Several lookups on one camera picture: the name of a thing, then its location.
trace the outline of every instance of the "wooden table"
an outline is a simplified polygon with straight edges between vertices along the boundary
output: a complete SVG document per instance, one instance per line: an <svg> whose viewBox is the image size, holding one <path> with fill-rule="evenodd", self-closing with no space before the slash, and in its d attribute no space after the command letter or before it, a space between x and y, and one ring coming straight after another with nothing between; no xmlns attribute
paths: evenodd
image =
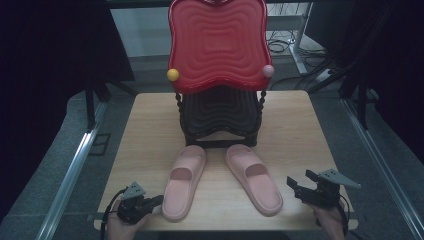
<svg viewBox="0 0 424 240"><path fill-rule="evenodd" d="M157 207L145 230L319 228L312 210L294 198L286 184L290 176L299 185L315 189L316 184L305 176L306 169L337 170L309 96L304 91L270 91L265 100L258 144L252 149L281 191L281 212L273 217L261 215L227 167L226 149L206 149L207 163L186 218L169 222ZM104 212L112 197L133 181L146 190L146 197L164 193L174 160L185 147L176 103L173 93L136 97L98 212ZM341 194L347 197L343 187ZM350 221L351 229L357 225L356 220ZM100 228L100 221L95 221L95 227Z"/></svg>

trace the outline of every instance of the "gray floor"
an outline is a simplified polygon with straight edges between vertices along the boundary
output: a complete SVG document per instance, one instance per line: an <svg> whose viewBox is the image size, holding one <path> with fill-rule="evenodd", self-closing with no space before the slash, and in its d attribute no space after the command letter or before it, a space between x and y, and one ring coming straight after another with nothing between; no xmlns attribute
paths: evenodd
<svg viewBox="0 0 424 240"><path fill-rule="evenodd" d="M136 82L126 84L140 93L171 92L166 80L166 58L131 59ZM274 59L273 81L297 76L290 57ZM282 81L273 90L293 89L299 79ZM304 81L300 87L308 84ZM350 116L337 95L340 81L310 95L315 112L340 172L362 184L361 190L347 189L359 220L358 229L348 239L414 239L393 200L386 183L364 147ZM53 239L98 239L92 218L110 173L134 97L108 85L108 103L96 143L81 171ZM369 133L420 216L424 215L424 166L380 118L370 104L367 109ZM9 215L0 227L0 239L34 239L85 132L85 95L80 93L68 103L68 114L50 150ZM106 145L100 143L108 140ZM139 239L323 239L320 231L311 232L142 232Z"/></svg>

